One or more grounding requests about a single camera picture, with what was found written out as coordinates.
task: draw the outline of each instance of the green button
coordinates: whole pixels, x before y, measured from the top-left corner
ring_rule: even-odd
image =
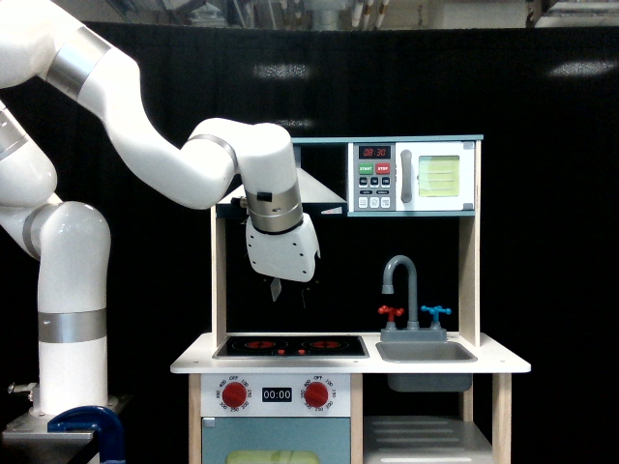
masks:
[[[374,164],[371,162],[359,163],[359,174],[362,176],[371,176],[374,173]]]

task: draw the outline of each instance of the faucet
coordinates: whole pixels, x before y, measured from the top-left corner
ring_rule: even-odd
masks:
[[[383,271],[383,295],[394,294],[394,271],[396,267],[403,264],[408,271],[408,322],[406,329],[408,331],[419,330],[419,316],[417,313],[417,268],[408,257],[403,254],[394,256],[389,260],[385,271]]]
[[[438,314],[440,312],[450,314],[450,309],[443,309],[441,306],[433,308],[423,306],[422,310],[429,311],[434,317],[434,322],[432,322],[429,329],[419,328],[417,268],[415,268],[415,264],[408,256],[402,254],[394,256],[385,266],[383,271],[383,295],[394,294],[394,270],[400,264],[404,265],[408,271],[408,322],[406,323],[406,329],[399,331],[396,328],[394,317],[401,314],[401,309],[395,310],[386,306],[380,307],[378,309],[380,314],[389,313],[387,327],[380,332],[381,341],[446,341],[447,332],[438,323]]]

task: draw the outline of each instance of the toy oven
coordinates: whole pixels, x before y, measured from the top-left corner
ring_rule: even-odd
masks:
[[[350,464],[350,376],[204,374],[203,464]]]

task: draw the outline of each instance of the blue faucet handle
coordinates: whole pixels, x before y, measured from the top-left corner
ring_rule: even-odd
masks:
[[[443,306],[435,306],[435,307],[429,307],[429,306],[422,306],[422,311],[427,311],[432,315],[432,320],[434,322],[438,322],[438,315],[443,312],[445,314],[451,314],[452,311],[448,308],[445,307],[443,308]]]

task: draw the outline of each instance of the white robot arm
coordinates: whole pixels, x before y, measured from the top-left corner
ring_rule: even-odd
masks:
[[[146,117],[135,61],[48,0],[0,0],[0,88],[37,75],[103,122],[142,181],[181,205],[206,209],[240,173],[248,197],[251,265],[308,281],[319,253],[303,214],[289,134],[270,125],[204,121],[178,150]],[[0,225],[41,259],[41,411],[106,404],[105,280],[109,229],[54,193],[56,172],[0,102]]]
[[[56,171],[0,101],[0,225],[39,270],[39,410],[107,404],[110,234],[103,216],[54,193]]]
[[[144,113],[136,62],[47,0],[0,0],[0,61],[0,88],[34,75],[46,80],[102,120],[139,179],[181,205],[214,206],[240,173],[253,268],[267,276],[311,279],[318,242],[303,214],[285,129],[207,120],[178,150]]]

